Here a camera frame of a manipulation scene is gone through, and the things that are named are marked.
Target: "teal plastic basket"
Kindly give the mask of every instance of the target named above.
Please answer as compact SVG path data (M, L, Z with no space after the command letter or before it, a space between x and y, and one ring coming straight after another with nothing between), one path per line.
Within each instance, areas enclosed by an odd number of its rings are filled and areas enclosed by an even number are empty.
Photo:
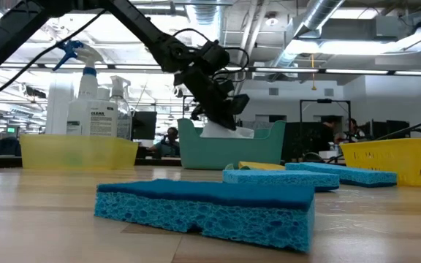
M279 164L285 122L277 121L270 131L254 131L254 139L201 138L189 119L178 120L181 165L186 169L238 167L240 161Z

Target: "blue sponge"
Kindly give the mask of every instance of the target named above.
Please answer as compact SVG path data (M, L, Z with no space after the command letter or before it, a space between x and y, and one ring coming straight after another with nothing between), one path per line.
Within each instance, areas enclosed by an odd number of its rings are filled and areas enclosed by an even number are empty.
M339 188L339 176L309 171L280 171L240 169L224 170L225 183L253 183L258 185L314 186L316 191Z
M314 188L171 180L102 184L95 215L309 251Z
M334 164L301 163L285 164L285 167L287 170L305 170L337 174L341 179L341 183L362 187L395 186L398 177L395 172L343 167Z

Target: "person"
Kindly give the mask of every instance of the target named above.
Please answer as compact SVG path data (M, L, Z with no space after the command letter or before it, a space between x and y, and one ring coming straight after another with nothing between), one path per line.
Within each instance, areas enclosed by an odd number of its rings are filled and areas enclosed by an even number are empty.
M319 137L313 139L313 152L318 153L320 151L329 150L329 142L335 142L334 129L337 125L338 118L333 115L329 115L323 118L322 127L319 131Z
M352 139L352 142L358 142L358 140L365 138L365 132L358 128L357 120L350 118L349 121L350 133L347 134L347 139Z
M164 156L180 156L180 143L176 141L177 139L178 129L170 127L162 141L149 147L148 150L157 153L160 158Z

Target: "yellow basket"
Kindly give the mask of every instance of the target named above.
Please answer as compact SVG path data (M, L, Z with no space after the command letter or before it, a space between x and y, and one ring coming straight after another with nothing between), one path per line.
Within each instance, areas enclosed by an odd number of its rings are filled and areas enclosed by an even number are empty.
M348 167L398 173L399 186L421 186L421 139L341 145Z
M28 169L132 169L138 144L105 136L24 134L22 165Z

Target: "office desk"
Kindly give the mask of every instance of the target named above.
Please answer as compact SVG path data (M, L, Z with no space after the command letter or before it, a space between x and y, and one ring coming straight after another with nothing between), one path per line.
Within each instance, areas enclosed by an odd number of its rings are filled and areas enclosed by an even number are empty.
M308 255L94 217L98 183L221 180L221 171L0 169L0 262L421 263L421 188L316 194Z

